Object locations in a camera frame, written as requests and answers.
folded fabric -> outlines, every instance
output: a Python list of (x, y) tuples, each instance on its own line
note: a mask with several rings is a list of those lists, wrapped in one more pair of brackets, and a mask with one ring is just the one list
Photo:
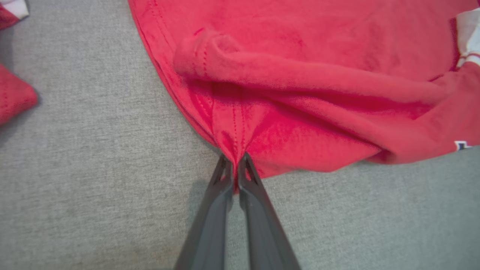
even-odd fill
[[(12, 26), (27, 15), (24, 0), (0, 0), (0, 29)], [(32, 87), (0, 65), (0, 125), (35, 104)]]
[(460, 51), (457, 67), (461, 67), (466, 61), (480, 65), (480, 8), (459, 14), (456, 24)]
[(456, 69), (474, 0), (129, 2), (190, 124), (262, 177), (480, 144), (480, 67)]
[(0, 0), (0, 30), (28, 16), (25, 0)]

red fabric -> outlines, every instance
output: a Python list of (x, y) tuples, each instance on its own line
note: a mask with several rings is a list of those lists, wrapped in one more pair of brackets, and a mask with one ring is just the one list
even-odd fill
[[(0, 4), (0, 29), (17, 21), (18, 18)], [(0, 125), (35, 104), (36, 94), (32, 87), (0, 65)]]
[(10, 27), (16, 22), (18, 22), (18, 18), (0, 4), (0, 30)]
[(475, 0), (129, 2), (190, 124), (262, 177), (480, 144), (480, 67), (454, 70)]

gray fabric surface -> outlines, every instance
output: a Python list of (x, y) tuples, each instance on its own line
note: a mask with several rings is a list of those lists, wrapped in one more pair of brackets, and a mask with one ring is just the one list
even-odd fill
[[(0, 269), (169, 270), (218, 151), (189, 127), (126, 1), (30, 1), (0, 62), (39, 93), (0, 129)], [(480, 147), (264, 184), (305, 270), (480, 269)], [(235, 199), (228, 269), (247, 269)]]

white trim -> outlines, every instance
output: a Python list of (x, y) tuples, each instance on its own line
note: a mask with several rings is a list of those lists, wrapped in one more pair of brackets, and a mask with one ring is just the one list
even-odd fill
[(28, 16), (28, 9), (25, 0), (13, 0), (2, 4), (3, 7), (15, 15), (18, 19), (23, 19)]
[(467, 141), (455, 141), (455, 144), (456, 144), (456, 150), (457, 151), (473, 147), (473, 146), (468, 145)]
[(457, 67), (466, 61), (480, 66), (480, 58), (471, 55), (480, 52), (480, 8), (462, 12), (456, 16), (457, 44), (460, 60)]

